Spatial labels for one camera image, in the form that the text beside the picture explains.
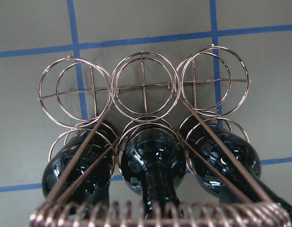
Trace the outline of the dark wine bottle end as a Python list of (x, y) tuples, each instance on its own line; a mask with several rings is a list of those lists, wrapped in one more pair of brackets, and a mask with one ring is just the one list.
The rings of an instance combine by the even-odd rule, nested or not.
[[(85, 140), (92, 126), (87, 130), (78, 131), (68, 139), (60, 151), (50, 160), (42, 177), (42, 191), (46, 197), (59, 180), (70, 160)], [(115, 127), (104, 120), (86, 146), (82, 156), (72, 168), (70, 175), (62, 187), (65, 192), (85, 171), (93, 164), (100, 155), (116, 140)], [(92, 205), (103, 202), (109, 205), (109, 186), (115, 169), (113, 151), (110, 150), (97, 166), (91, 171), (88, 177), (77, 187), (68, 199), (68, 202), (75, 202), (81, 205), (89, 202)]]

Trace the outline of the dark wine bottle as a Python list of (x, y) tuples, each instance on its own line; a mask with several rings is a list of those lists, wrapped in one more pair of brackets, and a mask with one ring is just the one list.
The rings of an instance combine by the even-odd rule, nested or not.
[(179, 205), (175, 189), (186, 173), (186, 159), (182, 146), (170, 131), (151, 127), (133, 132), (120, 165), (129, 187), (142, 196), (146, 218), (152, 216), (155, 202), (161, 210), (168, 202)]
[[(208, 121), (207, 125), (254, 177), (272, 201), (281, 205), (292, 215), (292, 205), (276, 195), (260, 180), (261, 163), (257, 152), (251, 144), (228, 129), (215, 124), (213, 121)], [(191, 115), (182, 122), (179, 127), (179, 134), (190, 145), (186, 148), (188, 165), (195, 174), (197, 181), (207, 192), (218, 197), (222, 203), (235, 203), (240, 201), (240, 199), (227, 188), (226, 184), (193, 153), (193, 150), (197, 151), (212, 167), (218, 170), (253, 202), (260, 201), (245, 178), (241, 176), (220, 146), (199, 124), (199, 121), (194, 116)]]

